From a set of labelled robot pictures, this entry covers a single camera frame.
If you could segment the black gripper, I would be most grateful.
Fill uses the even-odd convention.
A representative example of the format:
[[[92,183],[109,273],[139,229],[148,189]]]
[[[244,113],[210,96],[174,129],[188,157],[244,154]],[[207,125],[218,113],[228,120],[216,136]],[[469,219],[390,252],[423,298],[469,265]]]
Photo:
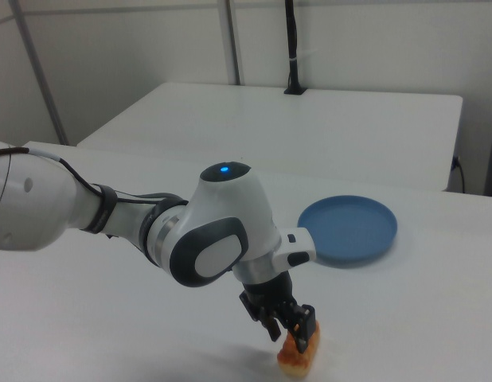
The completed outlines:
[[[281,336],[278,322],[288,329],[291,315],[283,312],[282,305],[296,305],[292,294],[292,280],[288,272],[259,284],[244,284],[239,299],[254,322],[260,322],[267,330],[271,341]],[[299,353],[305,353],[309,341],[316,331],[315,309],[310,305],[297,306],[294,339]]]

